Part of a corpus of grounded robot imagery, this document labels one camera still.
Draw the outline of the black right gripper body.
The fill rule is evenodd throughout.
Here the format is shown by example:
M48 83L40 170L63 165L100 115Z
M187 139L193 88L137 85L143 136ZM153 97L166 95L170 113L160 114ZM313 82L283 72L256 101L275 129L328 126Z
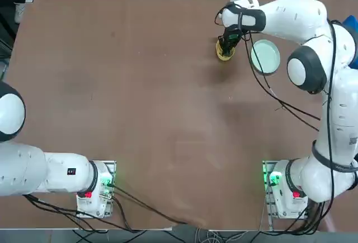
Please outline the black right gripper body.
M227 46L228 43L239 43L242 38L242 31L234 27L227 27L224 29L223 38Z

